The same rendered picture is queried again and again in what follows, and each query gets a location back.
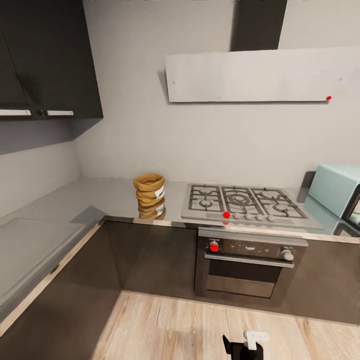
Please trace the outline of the microwave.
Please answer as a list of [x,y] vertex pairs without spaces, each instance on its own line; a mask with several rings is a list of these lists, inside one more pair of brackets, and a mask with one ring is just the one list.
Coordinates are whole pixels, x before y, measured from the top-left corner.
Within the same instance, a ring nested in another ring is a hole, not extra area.
[[308,195],[360,232],[360,165],[319,164]]

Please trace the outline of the popcorn bag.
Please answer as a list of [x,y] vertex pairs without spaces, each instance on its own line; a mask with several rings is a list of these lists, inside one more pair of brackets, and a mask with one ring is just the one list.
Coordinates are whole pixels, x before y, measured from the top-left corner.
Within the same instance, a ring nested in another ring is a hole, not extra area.
[[165,177],[157,173],[149,173],[134,179],[136,198],[142,207],[151,207],[164,198]]

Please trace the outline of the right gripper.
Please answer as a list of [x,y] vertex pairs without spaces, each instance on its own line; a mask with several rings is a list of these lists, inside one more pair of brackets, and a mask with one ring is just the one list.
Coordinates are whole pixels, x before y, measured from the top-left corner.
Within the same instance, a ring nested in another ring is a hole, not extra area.
[[243,342],[230,342],[225,335],[222,338],[231,360],[264,360],[264,349],[259,343],[256,344],[256,350],[252,350],[244,346]]

